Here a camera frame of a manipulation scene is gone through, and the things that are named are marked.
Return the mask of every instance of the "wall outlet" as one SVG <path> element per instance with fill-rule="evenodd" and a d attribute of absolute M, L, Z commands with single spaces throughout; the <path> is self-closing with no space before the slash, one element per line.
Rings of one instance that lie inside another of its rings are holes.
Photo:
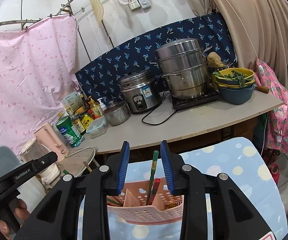
<path fill-rule="evenodd" d="M 137 0 L 130 2 L 128 4 L 128 6 L 130 7 L 131 11 L 134 11 L 134 10 L 136 10 L 138 8 L 141 8 L 141 6 L 140 6 L 140 4 L 139 4 L 139 2 Z"/>
<path fill-rule="evenodd" d="M 138 0 L 138 1 L 139 1 L 143 10 L 151 8 L 151 5 L 150 5 L 148 0 Z"/>

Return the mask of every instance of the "finger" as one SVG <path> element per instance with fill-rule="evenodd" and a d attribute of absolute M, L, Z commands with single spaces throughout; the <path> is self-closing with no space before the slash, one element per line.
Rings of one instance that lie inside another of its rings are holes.
<path fill-rule="evenodd" d="M 15 209 L 15 215 L 18 218 L 20 218 L 20 219 L 27 220 L 27 218 L 29 217 L 30 213 L 26 209 L 16 208 Z"/>
<path fill-rule="evenodd" d="M 27 209 L 26 203 L 25 203 L 22 199 L 20 199 L 20 198 L 17 200 L 17 206 L 18 206 L 19 208 Z"/>
<path fill-rule="evenodd" d="M 0 231 L 4 235 L 8 235 L 10 233 L 9 226 L 6 224 L 6 222 L 4 222 L 2 220 L 0 220 Z"/>

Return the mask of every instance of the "blue tablecloth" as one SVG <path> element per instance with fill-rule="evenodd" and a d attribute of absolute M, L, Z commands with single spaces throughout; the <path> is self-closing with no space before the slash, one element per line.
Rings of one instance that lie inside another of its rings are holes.
<path fill-rule="evenodd" d="M 246 138 L 233 138 L 203 149 L 181 154 L 185 163 L 204 174 L 216 176 L 227 173 L 249 198 L 276 236 L 281 240 L 287 234 L 287 220 L 278 188 L 253 144 Z M 130 163 L 126 182 L 149 179 L 152 161 Z M 161 159 L 157 162 L 156 178 L 165 177 Z M 212 217 L 209 198 L 208 239 L 213 239 Z M 84 200 L 81 204 L 78 224 L 78 239 L 82 239 Z M 111 240 L 145 239 L 157 240 L 180 238 L 181 221 L 154 226 L 133 225 L 108 212 Z"/>

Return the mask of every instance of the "silver screw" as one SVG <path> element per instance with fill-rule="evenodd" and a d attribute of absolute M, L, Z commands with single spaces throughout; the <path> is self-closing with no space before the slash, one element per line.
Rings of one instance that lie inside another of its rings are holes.
<path fill-rule="evenodd" d="M 185 165 L 182 166 L 182 169 L 184 171 L 190 171 L 192 169 L 192 167 L 190 165 L 185 164 Z"/>
<path fill-rule="evenodd" d="M 227 179 L 228 179 L 228 175 L 227 175 L 226 173 L 221 173 L 221 174 L 219 175 L 219 178 L 220 178 L 221 180 L 227 180 Z"/>
<path fill-rule="evenodd" d="M 100 167 L 100 171 L 102 171 L 102 172 L 106 172 L 106 171 L 108 171 L 108 169 L 109 169 L 109 167 L 106 165 L 103 165 Z"/>
<path fill-rule="evenodd" d="M 72 179 L 72 175 L 71 174 L 66 174 L 63 176 L 63 180 L 64 181 L 70 181 Z"/>

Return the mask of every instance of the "pink pineapple apron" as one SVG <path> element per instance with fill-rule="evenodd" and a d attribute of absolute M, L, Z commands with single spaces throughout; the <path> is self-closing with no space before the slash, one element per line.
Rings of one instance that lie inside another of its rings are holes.
<path fill-rule="evenodd" d="M 264 73 L 260 74 L 259 66 Z M 255 83 L 269 88 L 273 94 L 284 102 L 268 113 L 266 147 L 288 153 L 288 90 L 279 83 L 274 71 L 261 59 L 256 62 Z"/>

